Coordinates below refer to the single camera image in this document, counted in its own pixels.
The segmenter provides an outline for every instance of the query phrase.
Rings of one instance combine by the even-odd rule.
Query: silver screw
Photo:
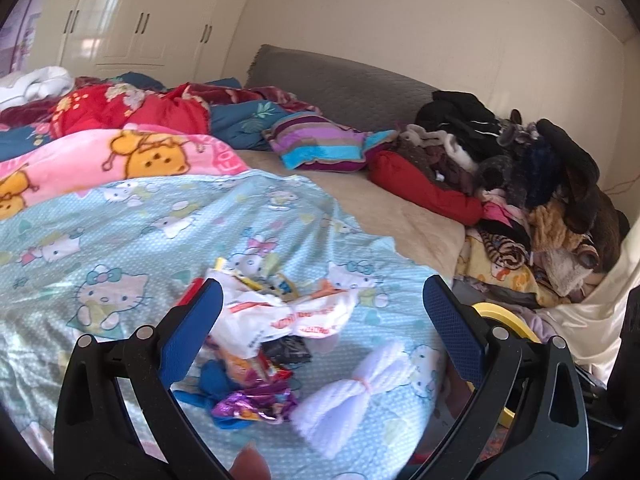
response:
[[[154,329],[150,326],[141,326],[136,331],[136,337],[138,339],[149,339],[154,334]]]
[[[505,328],[502,328],[501,326],[494,326],[494,329],[491,330],[491,333],[496,339],[500,339],[502,341],[509,337],[509,332],[507,332],[507,330]]]
[[[78,339],[78,346],[80,348],[84,348],[86,346],[89,346],[90,344],[91,344],[91,336],[88,334],[84,334],[80,336],[80,339]]]
[[[556,348],[566,348],[566,341],[562,339],[559,335],[554,336],[551,340]]]

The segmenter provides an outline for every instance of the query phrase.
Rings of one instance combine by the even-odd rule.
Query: blue gripper pad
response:
[[[422,289],[424,309],[442,339],[460,377],[480,387],[484,379],[486,341],[481,341],[463,317],[460,305],[440,276],[431,276]]]
[[[162,346],[158,376],[162,386],[169,389],[187,375],[204,339],[222,311],[222,287],[213,279],[204,282],[186,306],[189,313]]]

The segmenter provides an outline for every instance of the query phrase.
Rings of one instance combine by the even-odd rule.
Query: purple foil wrapper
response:
[[[263,420],[270,424],[281,424],[298,405],[296,396],[287,381],[265,384],[240,390],[221,400],[211,410],[219,418],[241,420]]]

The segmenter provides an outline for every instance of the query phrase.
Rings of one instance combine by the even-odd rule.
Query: beige wall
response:
[[[569,0],[249,0],[224,75],[244,78],[263,43],[473,92],[498,114],[547,117],[609,168],[623,47]]]
[[[640,36],[627,41],[624,49],[625,93],[620,132],[604,186],[606,189],[640,174]],[[616,186],[611,192],[624,191],[627,187]],[[640,182],[636,182],[626,192],[611,195],[611,199],[632,223],[640,216]]]

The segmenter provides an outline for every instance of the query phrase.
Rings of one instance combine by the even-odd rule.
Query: wardrobe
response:
[[[220,78],[247,0],[46,0],[28,70],[142,72],[166,86]]]

